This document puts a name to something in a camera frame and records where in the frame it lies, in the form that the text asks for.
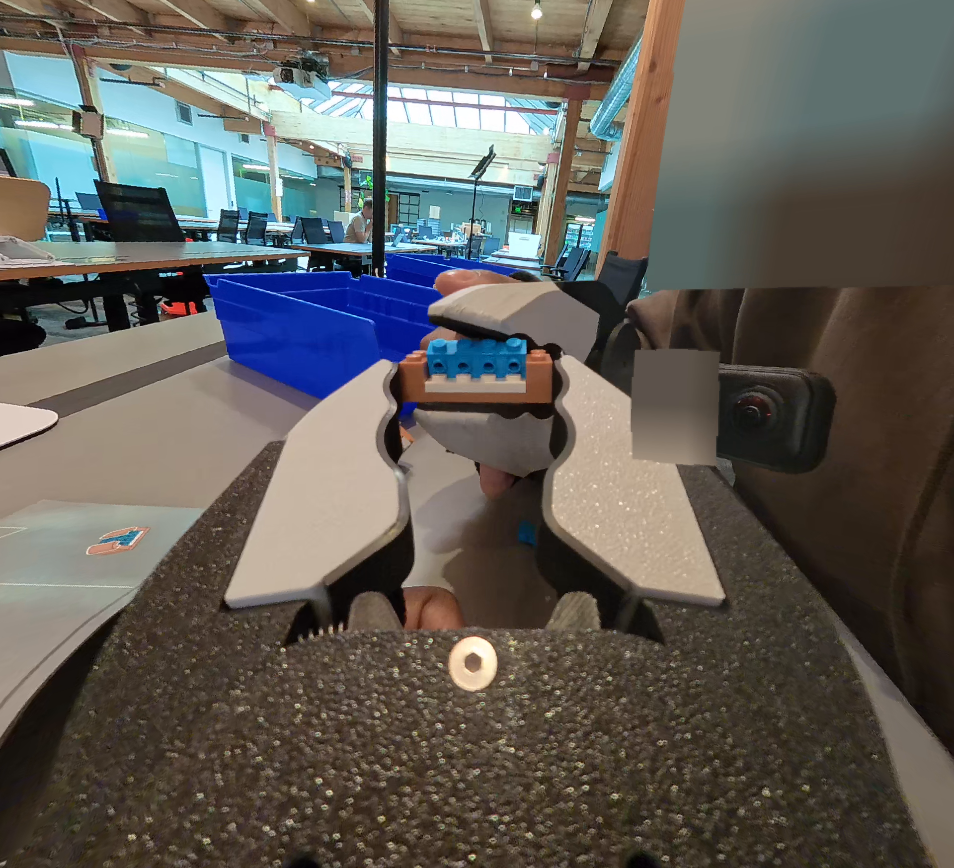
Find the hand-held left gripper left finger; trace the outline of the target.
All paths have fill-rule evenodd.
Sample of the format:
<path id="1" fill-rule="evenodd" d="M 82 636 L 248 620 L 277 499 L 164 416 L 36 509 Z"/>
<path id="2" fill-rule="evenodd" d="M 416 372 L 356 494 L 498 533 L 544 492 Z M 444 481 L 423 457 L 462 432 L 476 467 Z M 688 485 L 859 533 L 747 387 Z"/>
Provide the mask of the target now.
<path id="1" fill-rule="evenodd" d="M 346 609 L 365 589 L 400 588 L 414 552 L 395 373 L 376 361 L 288 433 L 224 593 L 230 609 Z"/>

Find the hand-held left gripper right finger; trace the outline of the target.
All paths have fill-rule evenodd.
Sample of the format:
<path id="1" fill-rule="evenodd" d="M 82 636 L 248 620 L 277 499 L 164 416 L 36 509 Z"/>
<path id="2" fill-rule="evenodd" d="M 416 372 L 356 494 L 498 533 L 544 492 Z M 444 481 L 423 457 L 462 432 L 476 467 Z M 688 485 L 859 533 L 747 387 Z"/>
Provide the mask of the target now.
<path id="1" fill-rule="evenodd" d="M 675 465 L 633 457 L 629 397 L 570 355 L 555 371 L 566 446 L 543 484 L 550 531 L 622 588 L 720 605 L 725 593 Z"/>

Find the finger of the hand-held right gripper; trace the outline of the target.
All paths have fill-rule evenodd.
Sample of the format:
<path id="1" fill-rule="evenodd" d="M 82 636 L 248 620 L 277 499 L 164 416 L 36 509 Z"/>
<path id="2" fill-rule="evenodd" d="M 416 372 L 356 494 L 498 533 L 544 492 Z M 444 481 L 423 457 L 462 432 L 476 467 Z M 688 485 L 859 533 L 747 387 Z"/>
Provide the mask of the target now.
<path id="1" fill-rule="evenodd" d="M 540 418 L 522 413 L 510 418 L 486 410 L 418 407 L 415 419 L 448 451 L 510 475 L 546 470 L 554 461 L 553 416 Z"/>
<path id="2" fill-rule="evenodd" d="M 546 282 L 472 286 L 432 303 L 427 314 L 436 326 L 464 337 L 525 337 L 580 361 L 596 343 L 599 325 L 597 312 Z"/>

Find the long orange studded plate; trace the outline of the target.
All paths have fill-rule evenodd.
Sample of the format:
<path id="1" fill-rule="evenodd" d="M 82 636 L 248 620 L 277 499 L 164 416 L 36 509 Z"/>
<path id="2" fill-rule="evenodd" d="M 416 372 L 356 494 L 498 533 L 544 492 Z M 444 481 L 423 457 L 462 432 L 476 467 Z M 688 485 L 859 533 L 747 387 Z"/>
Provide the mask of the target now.
<path id="1" fill-rule="evenodd" d="M 397 376 L 403 402 L 463 404 L 551 404 L 554 401 L 554 361 L 544 350 L 531 350 L 526 376 L 496 378 L 432 377 L 423 350 L 412 352 L 398 364 Z"/>

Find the white studded plate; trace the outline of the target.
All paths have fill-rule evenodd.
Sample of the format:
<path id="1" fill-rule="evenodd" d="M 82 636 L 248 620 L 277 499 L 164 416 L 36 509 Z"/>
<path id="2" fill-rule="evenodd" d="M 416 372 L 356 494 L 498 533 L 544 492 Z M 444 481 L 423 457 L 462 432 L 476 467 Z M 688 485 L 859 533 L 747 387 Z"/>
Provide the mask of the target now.
<path id="1" fill-rule="evenodd" d="M 494 373 L 483 375 L 461 373 L 456 376 L 435 374 L 430 376 L 425 384 L 425 394 L 429 395 L 522 395 L 525 393 L 526 379 L 520 374 L 503 377 Z"/>

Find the long blue brick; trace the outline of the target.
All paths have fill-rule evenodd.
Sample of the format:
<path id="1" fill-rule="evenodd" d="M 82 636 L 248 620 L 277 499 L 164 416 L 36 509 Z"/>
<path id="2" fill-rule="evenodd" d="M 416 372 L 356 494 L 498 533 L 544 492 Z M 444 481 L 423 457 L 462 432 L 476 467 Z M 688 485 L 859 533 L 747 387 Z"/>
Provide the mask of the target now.
<path id="1" fill-rule="evenodd" d="M 524 339 L 510 337 L 495 339 L 439 339 L 430 342 L 425 350 L 427 369 L 431 377 L 445 377 L 450 381 L 524 380 L 527 373 L 528 348 Z"/>

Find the blue plastic bin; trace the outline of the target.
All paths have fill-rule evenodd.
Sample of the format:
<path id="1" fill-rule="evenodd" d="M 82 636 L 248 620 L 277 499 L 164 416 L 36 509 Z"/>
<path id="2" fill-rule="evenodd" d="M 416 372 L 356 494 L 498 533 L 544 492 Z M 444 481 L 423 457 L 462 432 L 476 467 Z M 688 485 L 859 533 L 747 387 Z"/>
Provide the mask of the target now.
<path id="1" fill-rule="evenodd" d="M 348 272 L 207 275 L 229 357 L 327 397 L 378 360 L 401 361 L 432 324 L 433 288 Z"/>
<path id="2" fill-rule="evenodd" d="M 505 265 L 434 254 L 386 254 L 386 278 L 425 288 L 432 287 L 440 274 L 454 269 L 493 271 L 507 277 L 516 271 Z"/>

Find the grey instruction booklet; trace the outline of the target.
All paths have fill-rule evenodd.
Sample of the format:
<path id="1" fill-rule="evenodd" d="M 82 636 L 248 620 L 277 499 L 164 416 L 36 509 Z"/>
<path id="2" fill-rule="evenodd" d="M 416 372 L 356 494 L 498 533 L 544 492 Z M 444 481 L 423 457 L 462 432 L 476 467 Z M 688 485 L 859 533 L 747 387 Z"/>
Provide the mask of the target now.
<path id="1" fill-rule="evenodd" d="M 201 508 L 44 500 L 1 520 L 1 735 Z"/>

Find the person's right hand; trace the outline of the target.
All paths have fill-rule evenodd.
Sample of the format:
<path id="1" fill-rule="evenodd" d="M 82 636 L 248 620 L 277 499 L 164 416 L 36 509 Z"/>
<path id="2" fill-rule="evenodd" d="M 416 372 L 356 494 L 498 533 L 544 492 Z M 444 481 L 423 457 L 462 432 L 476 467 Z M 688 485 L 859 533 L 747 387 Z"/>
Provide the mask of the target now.
<path id="1" fill-rule="evenodd" d="M 539 280 L 540 278 L 537 276 L 525 271 L 517 271 L 507 276 L 495 273 L 493 270 L 451 269 L 436 278 L 434 287 L 442 296 L 447 297 L 457 291 L 477 285 L 515 284 L 518 281 L 534 282 Z M 423 337 L 420 348 L 426 349 L 435 339 L 455 339 L 457 337 L 459 336 L 452 329 L 437 327 Z M 516 477 L 488 465 L 475 464 L 475 467 L 479 472 L 481 490 L 491 500 L 502 497 L 513 489 L 519 480 L 540 481 L 543 480 L 546 473 L 545 469 L 540 469 L 525 477 Z"/>

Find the black panel on tall stand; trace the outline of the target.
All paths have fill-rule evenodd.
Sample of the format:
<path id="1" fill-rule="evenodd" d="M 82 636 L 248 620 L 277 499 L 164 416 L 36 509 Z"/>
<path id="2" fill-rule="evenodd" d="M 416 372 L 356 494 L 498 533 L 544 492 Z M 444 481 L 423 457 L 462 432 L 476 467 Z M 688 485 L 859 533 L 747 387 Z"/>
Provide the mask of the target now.
<path id="1" fill-rule="evenodd" d="M 491 145 L 489 146 L 489 148 L 488 148 L 487 153 L 485 154 L 485 156 L 483 156 L 483 157 L 481 158 L 481 160 L 478 162 L 478 164 L 477 164 L 477 165 L 474 167 L 474 169 L 471 171 L 470 179 L 472 180 L 472 183 L 473 183 L 473 190 L 472 190 L 472 198 L 471 198 L 471 220 L 470 220 L 470 223 L 469 223 L 469 228 L 470 228 L 470 230 L 469 230 L 469 232 L 468 232 L 468 238 L 469 238 L 469 240 L 471 240 L 471 237 L 472 237 L 473 234 L 474 234 L 474 228 L 475 228 L 475 226 L 474 226 L 474 223 L 475 223 L 475 211 L 476 211 L 476 195 L 477 195 L 477 193 L 478 193 L 479 182 L 480 182 L 480 180 L 483 178 L 483 176 L 485 175 L 487 169 L 489 168 L 490 164 L 493 163 L 493 161 L 494 161 L 495 158 L 496 158 L 495 146 L 494 146 L 493 144 L 491 144 Z"/>

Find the long office table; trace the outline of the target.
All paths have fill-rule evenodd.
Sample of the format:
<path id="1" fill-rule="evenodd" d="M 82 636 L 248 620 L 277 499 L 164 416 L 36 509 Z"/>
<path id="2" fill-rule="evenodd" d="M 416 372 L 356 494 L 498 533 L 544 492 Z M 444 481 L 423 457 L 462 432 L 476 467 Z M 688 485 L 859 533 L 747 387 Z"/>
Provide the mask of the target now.
<path id="1" fill-rule="evenodd" d="M 304 255 L 304 247 L 278 249 L 228 242 L 73 242 L 44 241 L 39 248 L 54 257 L 54 264 L 2 264 L 2 281 L 27 280 L 17 289 L 3 289 L 2 311 L 36 305 L 102 299 L 111 331 L 130 327 L 125 295 L 158 295 L 161 287 L 138 279 L 158 269 L 264 262 Z"/>

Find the white ceiling projector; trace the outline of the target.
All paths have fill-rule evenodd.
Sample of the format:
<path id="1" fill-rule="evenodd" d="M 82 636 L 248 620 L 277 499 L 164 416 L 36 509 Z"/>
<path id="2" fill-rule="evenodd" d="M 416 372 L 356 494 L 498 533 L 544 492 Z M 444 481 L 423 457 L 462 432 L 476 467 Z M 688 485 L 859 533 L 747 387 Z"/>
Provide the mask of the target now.
<path id="1" fill-rule="evenodd" d="M 271 81 L 295 99 L 320 102 L 331 96 L 328 73 L 326 55 L 303 51 L 274 67 Z"/>

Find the clear acrylic stand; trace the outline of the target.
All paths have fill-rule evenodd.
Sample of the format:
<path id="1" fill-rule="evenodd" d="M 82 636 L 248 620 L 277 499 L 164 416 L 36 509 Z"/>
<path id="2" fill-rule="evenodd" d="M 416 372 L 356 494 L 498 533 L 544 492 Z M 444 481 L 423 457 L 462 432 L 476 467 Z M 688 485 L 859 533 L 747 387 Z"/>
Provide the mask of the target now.
<path id="1" fill-rule="evenodd" d="M 54 266 L 57 259 L 33 241 L 2 235 L 0 262 L 2 269 L 13 269 Z"/>

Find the light wooden chair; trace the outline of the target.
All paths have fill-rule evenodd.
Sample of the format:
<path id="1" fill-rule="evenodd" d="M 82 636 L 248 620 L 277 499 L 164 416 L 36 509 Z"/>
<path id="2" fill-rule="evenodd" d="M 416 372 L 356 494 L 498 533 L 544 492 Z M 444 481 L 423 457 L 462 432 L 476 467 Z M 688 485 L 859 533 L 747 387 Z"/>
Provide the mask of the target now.
<path id="1" fill-rule="evenodd" d="M 39 241 L 46 235 L 51 192 L 43 182 L 0 177 L 1 236 Z"/>

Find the large spiral air duct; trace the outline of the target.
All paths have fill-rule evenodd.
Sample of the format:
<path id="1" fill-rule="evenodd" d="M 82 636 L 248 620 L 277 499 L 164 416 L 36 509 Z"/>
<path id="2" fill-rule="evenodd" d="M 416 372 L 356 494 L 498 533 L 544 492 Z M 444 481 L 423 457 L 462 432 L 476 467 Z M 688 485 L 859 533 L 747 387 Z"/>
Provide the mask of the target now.
<path id="1" fill-rule="evenodd" d="M 616 142 L 622 138 L 624 128 L 615 123 L 615 118 L 632 93 L 642 40 L 640 36 L 627 53 L 590 119 L 590 133 L 601 141 Z"/>

